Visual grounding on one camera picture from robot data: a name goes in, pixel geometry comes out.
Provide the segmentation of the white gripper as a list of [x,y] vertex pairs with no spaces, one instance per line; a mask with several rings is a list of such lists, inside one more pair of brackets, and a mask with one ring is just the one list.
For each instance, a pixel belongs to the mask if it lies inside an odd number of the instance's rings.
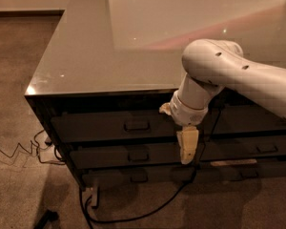
[[161,105],[159,112],[171,115],[177,125],[184,126],[181,131],[176,132],[180,147],[180,160],[183,165],[191,163],[194,160],[199,137],[199,131],[195,126],[202,122],[208,108],[197,110],[187,107],[179,99],[177,92],[174,92],[170,103]]

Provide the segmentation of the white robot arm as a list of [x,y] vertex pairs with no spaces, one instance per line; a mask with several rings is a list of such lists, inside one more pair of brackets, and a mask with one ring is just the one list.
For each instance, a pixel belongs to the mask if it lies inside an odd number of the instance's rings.
[[233,41],[198,39],[182,53],[183,80],[159,112],[172,117],[182,129],[176,133],[180,160],[194,160],[199,125],[211,100],[228,88],[271,113],[286,119],[286,69],[256,63],[243,56]]

